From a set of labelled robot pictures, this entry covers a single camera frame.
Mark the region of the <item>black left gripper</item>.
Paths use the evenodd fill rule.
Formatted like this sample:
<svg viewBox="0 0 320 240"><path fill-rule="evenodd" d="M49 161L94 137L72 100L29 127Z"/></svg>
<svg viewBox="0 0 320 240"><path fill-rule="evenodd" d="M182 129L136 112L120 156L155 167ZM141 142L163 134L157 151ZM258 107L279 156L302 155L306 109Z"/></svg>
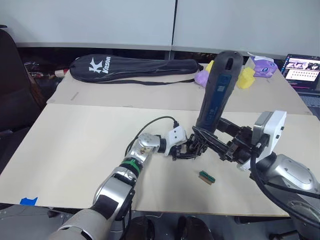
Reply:
<svg viewBox="0 0 320 240"><path fill-rule="evenodd" d="M171 148L171 158L173 161L178 159L189 160L195 159L199 155L195 153L190 153L189 151L196 151L198 147L198 138L192 133L188 138L187 142L181 145L175 145Z"/></svg>

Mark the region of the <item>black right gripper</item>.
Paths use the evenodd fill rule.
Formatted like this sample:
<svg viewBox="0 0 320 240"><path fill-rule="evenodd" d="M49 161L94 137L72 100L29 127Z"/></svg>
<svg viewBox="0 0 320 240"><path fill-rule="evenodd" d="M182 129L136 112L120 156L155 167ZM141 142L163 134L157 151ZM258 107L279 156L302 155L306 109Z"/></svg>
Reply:
<svg viewBox="0 0 320 240"><path fill-rule="evenodd" d="M221 160L236 162L240 165L250 159L253 147L253 131L250 127L240 127L225 118L220 118L216 129L232 136L233 139L225 144L204 128L193 126L193 133L197 136L197 149L192 150L191 153L200 156L209 148L217 153Z"/></svg>

